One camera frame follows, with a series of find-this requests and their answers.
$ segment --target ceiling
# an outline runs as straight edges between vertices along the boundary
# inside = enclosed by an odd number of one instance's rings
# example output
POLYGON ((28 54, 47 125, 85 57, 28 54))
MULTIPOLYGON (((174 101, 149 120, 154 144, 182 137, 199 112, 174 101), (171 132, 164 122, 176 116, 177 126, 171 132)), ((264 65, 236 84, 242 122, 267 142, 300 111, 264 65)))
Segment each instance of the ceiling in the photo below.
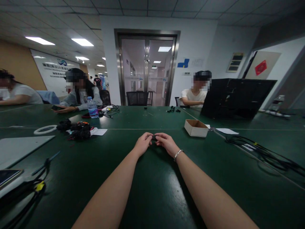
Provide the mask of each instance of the ceiling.
POLYGON ((98 15, 215 19, 260 27, 304 8, 304 0, 0 0, 0 39, 107 71, 98 15), (25 39, 37 36, 56 45, 25 39), (83 47, 71 38, 85 38, 83 47))

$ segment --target person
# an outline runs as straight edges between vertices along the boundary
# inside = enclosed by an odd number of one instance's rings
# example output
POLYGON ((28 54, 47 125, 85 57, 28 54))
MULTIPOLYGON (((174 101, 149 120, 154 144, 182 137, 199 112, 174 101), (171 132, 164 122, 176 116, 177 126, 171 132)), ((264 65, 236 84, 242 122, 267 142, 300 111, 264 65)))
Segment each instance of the person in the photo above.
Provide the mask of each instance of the person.
MULTIPOLYGON (((72 229, 118 228, 129 196, 138 159, 152 144, 153 134, 144 133, 133 150, 110 174, 91 198, 72 229)), ((175 159, 183 180, 207 228, 258 228, 234 200, 204 173, 171 136, 157 133, 157 146, 175 159)))
POLYGON ((103 104, 99 94, 99 89, 95 87, 90 80, 88 80, 86 74, 79 68, 71 68, 66 71, 66 82, 72 83, 73 88, 67 97, 60 102, 59 107, 64 109, 54 112, 62 114, 88 109, 86 104, 88 96, 92 97, 96 105, 100 106, 103 104))
POLYGON ((207 92, 202 91, 202 88, 207 84, 211 77, 212 73, 210 71, 196 72, 193 78, 193 87, 191 89, 183 90, 179 100, 184 105, 202 107, 207 96, 207 92))
POLYGON ((5 69, 0 69, 0 105, 43 104, 41 96, 31 87, 15 80, 15 77, 5 69))
POLYGON ((98 75, 95 75, 95 78, 94 78, 94 84, 99 88, 99 90, 103 90, 102 89, 102 81, 101 79, 98 77, 98 75))

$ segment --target blue logo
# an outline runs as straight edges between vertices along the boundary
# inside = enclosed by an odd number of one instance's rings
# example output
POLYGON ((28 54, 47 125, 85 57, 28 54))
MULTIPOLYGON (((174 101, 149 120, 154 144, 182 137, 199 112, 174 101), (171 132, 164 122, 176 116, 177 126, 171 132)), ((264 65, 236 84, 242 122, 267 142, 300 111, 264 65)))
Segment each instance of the blue logo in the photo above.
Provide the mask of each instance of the blue logo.
POLYGON ((67 66, 67 62, 66 62, 65 60, 57 59, 57 62, 58 62, 60 65, 67 66))

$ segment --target water bottle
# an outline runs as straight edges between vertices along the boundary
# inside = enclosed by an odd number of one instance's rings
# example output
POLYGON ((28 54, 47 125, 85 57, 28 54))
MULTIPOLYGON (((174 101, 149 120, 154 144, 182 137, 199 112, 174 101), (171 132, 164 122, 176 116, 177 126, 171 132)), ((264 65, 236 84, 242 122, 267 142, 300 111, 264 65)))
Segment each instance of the water bottle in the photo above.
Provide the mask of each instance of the water bottle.
POLYGON ((283 101, 285 99, 284 95, 280 95, 279 97, 275 98, 272 102, 272 104, 269 107, 270 111, 278 111, 280 106, 282 105, 283 101))
POLYGON ((87 102, 89 115, 91 118, 98 118, 98 107, 95 104, 95 101, 92 100, 91 96, 88 96, 88 102, 87 102))

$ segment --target white box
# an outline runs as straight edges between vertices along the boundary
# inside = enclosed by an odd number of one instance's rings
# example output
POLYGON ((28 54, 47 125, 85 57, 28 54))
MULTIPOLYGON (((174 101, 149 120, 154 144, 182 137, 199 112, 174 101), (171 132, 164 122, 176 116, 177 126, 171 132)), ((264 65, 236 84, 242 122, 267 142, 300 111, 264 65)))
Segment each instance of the white box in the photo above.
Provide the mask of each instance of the white box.
POLYGON ((206 137, 209 128, 199 120, 186 119, 184 128, 190 136, 206 137))

